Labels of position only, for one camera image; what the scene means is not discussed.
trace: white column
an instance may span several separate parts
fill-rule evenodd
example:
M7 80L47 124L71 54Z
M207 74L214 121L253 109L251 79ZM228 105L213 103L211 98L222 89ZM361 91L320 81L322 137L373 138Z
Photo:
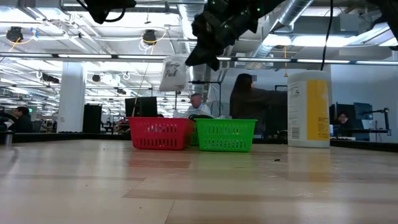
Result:
M64 62L57 132L83 130L86 72L81 62Z

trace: man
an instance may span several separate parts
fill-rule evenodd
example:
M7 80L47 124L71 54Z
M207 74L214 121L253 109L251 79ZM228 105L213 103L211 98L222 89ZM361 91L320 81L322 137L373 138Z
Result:
M33 131L32 121L30 120L29 109L19 106L14 110L14 116L18 120L9 128L17 133L31 133Z
M338 121L339 121L339 125L342 129L352 129L353 128L353 124L352 124L351 120L347 117L345 112L340 112L338 114Z
M185 115L207 115L211 116L210 108L202 103L202 97L200 93L194 93L191 95L191 105Z

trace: green basket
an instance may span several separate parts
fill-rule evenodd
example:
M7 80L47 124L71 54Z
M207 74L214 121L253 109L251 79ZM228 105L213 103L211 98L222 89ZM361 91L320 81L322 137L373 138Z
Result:
M253 119L195 119L202 151L249 152L253 141Z
M199 146L198 128L196 123L193 127L191 146Z

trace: plastic basket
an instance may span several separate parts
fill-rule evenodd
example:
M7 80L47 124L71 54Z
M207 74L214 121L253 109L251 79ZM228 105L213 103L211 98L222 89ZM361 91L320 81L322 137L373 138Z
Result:
M133 147L182 150L192 140L194 122L187 118L129 119Z
M195 119L202 151L249 152L257 120Z
M193 127L191 146L199 146L198 127L196 123Z

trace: red basket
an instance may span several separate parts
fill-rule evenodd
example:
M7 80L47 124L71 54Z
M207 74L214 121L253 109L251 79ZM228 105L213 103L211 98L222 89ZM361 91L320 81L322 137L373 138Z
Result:
M137 149L182 150L192 140L193 121L187 118L130 117L132 146Z

